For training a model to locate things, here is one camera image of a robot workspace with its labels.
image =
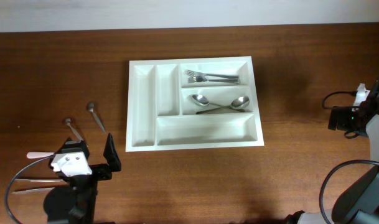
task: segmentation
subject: fork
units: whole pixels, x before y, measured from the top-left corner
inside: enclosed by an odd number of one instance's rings
[[[205,76],[207,75],[207,76],[220,77],[220,78],[239,78],[238,75],[209,74],[209,73],[203,73],[203,72],[195,72],[192,70],[186,70],[185,72],[190,77],[203,77],[203,78],[205,78]]]
[[[225,78],[225,79],[219,79],[219,80],[209,80],[201,76],[188,78],[188,83],[196,83],[196,82],[225,82],[225,83],[240,84],[240,80],[238,78]]]

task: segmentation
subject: utensil organizer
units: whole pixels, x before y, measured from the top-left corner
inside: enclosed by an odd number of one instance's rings
[[[241,83],[188,83],[186,70],[239,75]],[[193,94],[210,105],[196,105]],[[241,96],[250,98],[245,113],[196,115]],[[127,152],[263,145],[251,57],[130,61]]]

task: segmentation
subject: brown wooden surface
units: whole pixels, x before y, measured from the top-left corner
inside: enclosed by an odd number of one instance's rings
[[[252,56],[265,147],[125,153],[130,60]],[[328,171],[368,159],[368,139],[329,131],[321,99],[370,88],[379,76],[379,24],[100,30],[0,34],[0,223],[10,178],[29,151],[56,151],[75,118],[90,163],[104,162],[94,100],[115,139],[123,170],[99,183],[95,220],[116,223],[228,223],[318,211]],[[341,97],[329,103],[351,104]],[[340,171],[327,208],[366,171]],[[25,175],[53,177],[46,164]],[[36,184],[15,184],[14,189]],[[23,223],[45,223],[46,193],[12,195]]]

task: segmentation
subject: silver spoon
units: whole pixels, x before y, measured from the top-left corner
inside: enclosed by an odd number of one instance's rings
[[[215,106],[221,106],[221,105],[218,105],[216,103],[210,103],[208,101],[208,99],[206,98],[206,96],[203,96],[201,94],[193,94],[192,96],[190,96],[190,99],[196,104],[196,105],[199,105],[199,106],[208,106],[208,105],[215,105]],[[229,108],[233,111],[236,111],[236,112],[245,112],[243,109],[240,109],[240,110],[235,110],[233,108]]]
[[[80,141],[84,141],[84,139],[83,139],[82,136],[78,133],[78,131],[76,131],[76,129],[74,129],[74,128],[72,127],[72,125],[70,124],[70,123],[72,122],[72,120],[71,120],[70,118],[66,118],[63,122],[65,123],[66,126],[68,126],[68,127],[72,130],[73,134],[76,135],[76,137],[78,138],[78,140],[80,140]]]
[[[250,103],[250,99],[247,96],[241,96],[241,97],[233,100],[232,103],[228,106],[222,106],[220,108],[215,108],[215,109],[211,109],[211,110],[199,111],[199,112],[196,112],[196,114],[204,114],[204,113],[214,112],[214,111],[222,110],[225,108],[232,108],[234,110],[239,110],[239,109],[243,109],[243,108],[247,107],[249,105],[249,103]]]
[[[105,127],[103,126],[101,120],[99,119],[98,115],[96,115],[95,113],[95,104],[90,102],[88,105],[87,105],[87,110],[89,112],[91,112],[92,116],[94,117],[95,121],[98,123],[98,125],[100,126],[100,128],[102,129],[102,131],[106,134],[106,131],[105,131]]]

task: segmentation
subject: pink handle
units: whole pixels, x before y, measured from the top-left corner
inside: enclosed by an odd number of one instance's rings
[[[53,152],[28,152],[26,154],[26,157],[28,159],[38,159],[38,158],[43,158],[47,156],[52,156],[54,153]]]

